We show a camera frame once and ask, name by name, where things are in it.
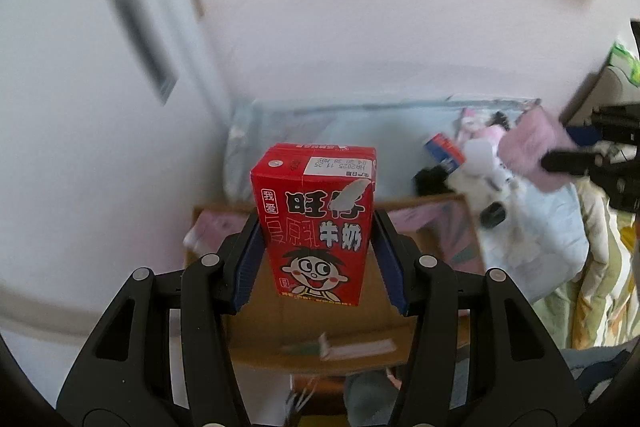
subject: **cartoon eye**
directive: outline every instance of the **cartoon eye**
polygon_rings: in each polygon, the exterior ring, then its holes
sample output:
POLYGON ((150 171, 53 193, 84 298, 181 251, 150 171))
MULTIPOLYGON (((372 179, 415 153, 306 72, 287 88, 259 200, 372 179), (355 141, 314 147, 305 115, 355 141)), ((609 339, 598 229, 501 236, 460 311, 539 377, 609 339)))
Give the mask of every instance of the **cartoon eye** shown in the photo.
POLYGON ((329 275, 329 272, 331 272, 331 268, 329 268, 329 265, 327 263, 318 263, 316 264, 316 272, 320 275, 329 275))

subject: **carton top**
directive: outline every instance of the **carton top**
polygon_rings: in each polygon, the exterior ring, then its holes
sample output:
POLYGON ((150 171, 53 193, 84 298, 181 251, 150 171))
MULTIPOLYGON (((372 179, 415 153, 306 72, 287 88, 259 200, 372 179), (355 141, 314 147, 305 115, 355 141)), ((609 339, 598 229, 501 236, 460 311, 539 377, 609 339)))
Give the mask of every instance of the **carton top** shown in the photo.
POLYGON ((373 147, 278 143, 251 171, 254 176, 302 180, 330 176, 376 181, 376 150, 373 147))

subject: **white label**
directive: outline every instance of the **white label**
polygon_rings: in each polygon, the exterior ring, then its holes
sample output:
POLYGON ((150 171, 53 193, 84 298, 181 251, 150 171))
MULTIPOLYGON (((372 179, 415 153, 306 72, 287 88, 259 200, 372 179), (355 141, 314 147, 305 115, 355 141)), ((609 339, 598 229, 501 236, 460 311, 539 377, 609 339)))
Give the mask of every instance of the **white label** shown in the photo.
POLYGON ((348 176, 371 179, 372 160, 359 158, 324 158, 312 156, 306 164, 305 174, 314 176, 348 176))

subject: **gray cloth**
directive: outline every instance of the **gray cloth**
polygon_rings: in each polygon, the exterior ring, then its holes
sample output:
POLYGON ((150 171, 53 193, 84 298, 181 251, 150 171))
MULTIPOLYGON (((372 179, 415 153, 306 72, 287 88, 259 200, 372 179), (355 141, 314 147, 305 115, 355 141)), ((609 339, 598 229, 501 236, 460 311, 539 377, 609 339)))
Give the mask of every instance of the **gray cloth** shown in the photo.
MULTIPOLYGON (((571 374, 578 378, 583 370, 598 362, 613 360, 623 350, 629 352, 636 340, 616 347, 591 347, 591 349, 561 349, 571 374)), ((464 405, 469 376, 469 359, 456 364, 450 409, 464 405)), ((398 390, 386 377, 383 369, 366 371, 347 377, 344 384, 344 404, 351 427, 387 425, 398 397, 398 390)))

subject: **cartoon black hair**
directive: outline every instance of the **cartoon black hair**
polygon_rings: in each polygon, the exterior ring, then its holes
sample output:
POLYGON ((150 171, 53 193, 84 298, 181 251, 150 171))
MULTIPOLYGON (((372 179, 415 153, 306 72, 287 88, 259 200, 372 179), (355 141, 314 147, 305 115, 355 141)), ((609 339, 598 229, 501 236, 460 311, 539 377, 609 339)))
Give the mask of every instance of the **cartoon black hair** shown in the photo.
POLYGON ((303 257, 318 257, 325 263, 331 263, 334 265, 344 266, 344 263, 338 259, 335 255, 331 255, 328 250, 321 250, 319 248, 307 248, 300 247, 297 250, 288 251, 282 256, 283 259, 302 259, 303 257))

